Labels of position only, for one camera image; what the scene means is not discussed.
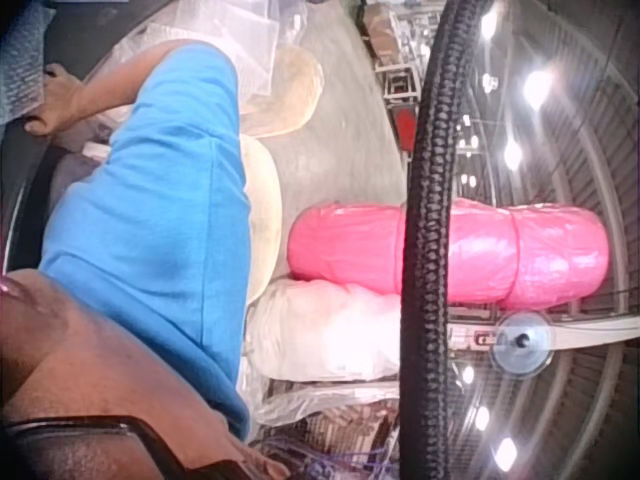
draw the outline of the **plastic bag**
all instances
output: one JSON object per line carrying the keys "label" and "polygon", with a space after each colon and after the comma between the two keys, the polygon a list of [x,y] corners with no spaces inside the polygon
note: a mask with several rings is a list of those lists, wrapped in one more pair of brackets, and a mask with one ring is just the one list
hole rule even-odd
{"label": "plastic bag", "polygon": [[506,308],[542,309],[595,292],[609,266],[607,232],[587,210],[556,205],[507,209],[518,232],[518,274]]}
{"label": "plastic bag", "polygon": [[280,280],[247,317],[245,349],[264,376],[373,380],[400,367],[400,297],[322,280]]}
{"label": "plastic bag", "polygon": [[[303,212],[289,235],[297,278],[401,291],[405,213],[400,207],[330,205]],[[448,300],[540,309],[593,293],[609,263],[604,226],[576,207],[497,209],[453,202]]]}
{"label": "plastic bag", "polygon": [[253,361],[243,357],[237,390],[251,413],[254,434],[258,429],[256,424],[277,427],[331,408],[400,398],[397,381],[305,386],[265,398],[268,386],[269,379],[258,372]]}

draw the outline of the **beige cushion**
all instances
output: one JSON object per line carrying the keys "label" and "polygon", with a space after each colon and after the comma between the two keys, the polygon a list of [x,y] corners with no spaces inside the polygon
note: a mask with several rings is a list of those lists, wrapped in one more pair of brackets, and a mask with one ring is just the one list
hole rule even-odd
{"label": "beige cushion", "polygon": [[255,138],[240,135],[242,163],[251,203],[251,273],[247,304],[256,300],[271,280],[282,236],[282,197],[278,171],[269,151]]}
{"label": "beige cushion", "polygon": [[256,138],[284,135],[309,121],[324,87],[322,67],[294,45],[276,52],[271,96],[253,96],[240,107],[240,132]]}

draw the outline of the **blue shorts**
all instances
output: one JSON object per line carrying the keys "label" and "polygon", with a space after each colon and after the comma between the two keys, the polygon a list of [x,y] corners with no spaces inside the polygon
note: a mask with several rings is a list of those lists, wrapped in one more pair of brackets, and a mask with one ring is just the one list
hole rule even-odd
{"label": "blue shorts", "polygon": [[172,52],[111,147],[53,212],[40,271],[142,340],[242,438],[249,202],[229,60]]}

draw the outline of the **red object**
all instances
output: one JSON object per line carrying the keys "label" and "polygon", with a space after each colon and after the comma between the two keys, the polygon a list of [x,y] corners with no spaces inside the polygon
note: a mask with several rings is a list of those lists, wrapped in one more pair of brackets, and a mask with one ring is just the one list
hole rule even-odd
{"label": "red object", "polygon": [[416,141],[416,114],[413,108],[402,108],[394,113],[400,149],[413,152]]}

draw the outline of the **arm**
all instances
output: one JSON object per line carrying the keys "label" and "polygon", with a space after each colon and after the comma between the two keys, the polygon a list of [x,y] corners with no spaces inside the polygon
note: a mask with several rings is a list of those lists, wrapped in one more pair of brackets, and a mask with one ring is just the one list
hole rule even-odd
{"label": "arm", "polygon": [[93,79],[86,86],[62,66],[48,65],[45,69],[45,101],[31,113],[32,119],[25,129],[34,135],[49,135],[98,113],[134,103],[146,79],[167,55],[191,43],[197,42],[163,42]]}

